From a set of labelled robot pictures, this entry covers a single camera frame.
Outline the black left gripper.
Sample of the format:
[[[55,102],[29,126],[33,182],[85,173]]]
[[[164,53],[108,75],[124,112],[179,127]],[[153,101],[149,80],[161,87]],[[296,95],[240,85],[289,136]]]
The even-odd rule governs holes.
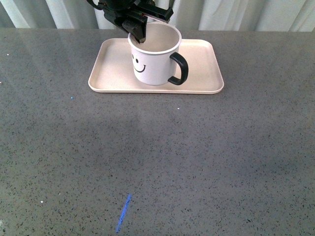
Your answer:
[[[104,17],[115,24],[124,21],[122,26],[139,43],[146,41],[147,18],[169,23],[173,9],[162,9],[152,0],[92,0],[87,2],[95,9],[104,12]]]

